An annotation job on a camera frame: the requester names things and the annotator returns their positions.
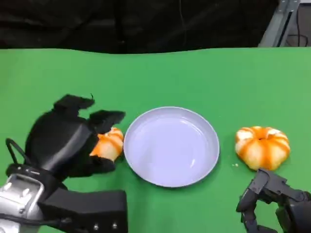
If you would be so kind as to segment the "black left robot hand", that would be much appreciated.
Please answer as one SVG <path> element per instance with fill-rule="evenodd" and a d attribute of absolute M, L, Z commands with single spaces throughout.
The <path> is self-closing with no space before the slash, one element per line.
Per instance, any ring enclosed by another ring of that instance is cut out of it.
<path fill-rule="evenodd" d="M 24 164 L 46 170 L 61 181 L 114 171 L 113 160 L 94 149 L 99 145 L 99 136 L 120 123 L 125 112 L 99 110 L 88 118 L 80 117 L 79 111 L 94 102 L 69 94 L 56 101 L 32 126 L 25 144 Z"/>

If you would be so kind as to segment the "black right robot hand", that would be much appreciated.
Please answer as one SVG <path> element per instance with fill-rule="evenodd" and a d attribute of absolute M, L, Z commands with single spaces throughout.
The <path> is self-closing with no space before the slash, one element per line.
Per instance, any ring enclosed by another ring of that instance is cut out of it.
<path fill-rule="evenodd" d="M 287 180 L 272 171 L 260 168 L 240 196 L 236 212 L 248 233 L 276 233 L 259 225 L 255 215 L 257 201 L 278 204 L 276 216 L 284 233 L 309 233 L 311 231 L 311 194 L 294 189 Z"/>

